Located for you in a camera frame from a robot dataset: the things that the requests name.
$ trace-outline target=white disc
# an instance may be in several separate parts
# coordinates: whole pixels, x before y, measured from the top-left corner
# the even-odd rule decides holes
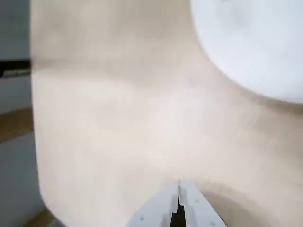
[[[200,44],[230,79],[264,96],[303,103],[303,2],[191,0]]]

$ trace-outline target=wooden shelf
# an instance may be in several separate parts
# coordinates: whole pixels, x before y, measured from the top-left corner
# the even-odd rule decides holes
[[[0,115],[0,143],[32,132],[32,108],[15,110]]]

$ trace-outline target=beige surface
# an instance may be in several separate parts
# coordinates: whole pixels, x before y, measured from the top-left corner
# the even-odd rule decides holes
[[[222,75],[186,1],[33,0],[32,55],[40,187],[67,226],[122,227],[181,177],[228,227],[303,226],[303,108]]]

